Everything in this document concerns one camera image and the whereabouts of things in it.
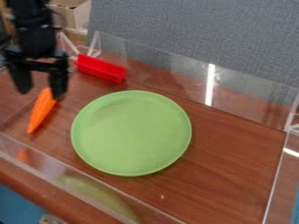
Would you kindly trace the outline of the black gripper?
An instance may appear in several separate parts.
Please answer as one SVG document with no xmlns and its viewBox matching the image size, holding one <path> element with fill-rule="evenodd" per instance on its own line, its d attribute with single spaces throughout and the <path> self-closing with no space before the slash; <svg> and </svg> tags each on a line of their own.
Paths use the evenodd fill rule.
<svg viewBox="0 0 299 224">
<path fill-rule="evenodd" d="M 13 54 L 21 59 L 55 58 L 56 66 L 49 70 L 49 87 L 52 98 L 59 99 L 68 89 L 68 55 L 56 48 L 56 29 L 52 27 L 25 28 L 16 31 L 16 44 L 4 48 L 4 56 L 9 58 Z M 24 95 L 32 87 L 31 71 L 12 64 L 8 66 L 11 78 L 17 91 Z"/>
</svg>

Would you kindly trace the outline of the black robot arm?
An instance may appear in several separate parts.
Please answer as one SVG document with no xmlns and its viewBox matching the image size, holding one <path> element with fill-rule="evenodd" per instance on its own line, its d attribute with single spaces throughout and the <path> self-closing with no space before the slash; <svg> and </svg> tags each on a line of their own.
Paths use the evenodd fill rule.
<svg viewBox="0 0 299 224">
<path fill-rule="evenodd" d="M 3 50 L 4 64 L 17 91 L 24 95 L 33 88 L 32 71 L 48 73 L 52 98 L 67 92 L 69 55 L 57 48 L 49 0 L 5 0 L 13 14 L 17 44 Z"/>
</svg>

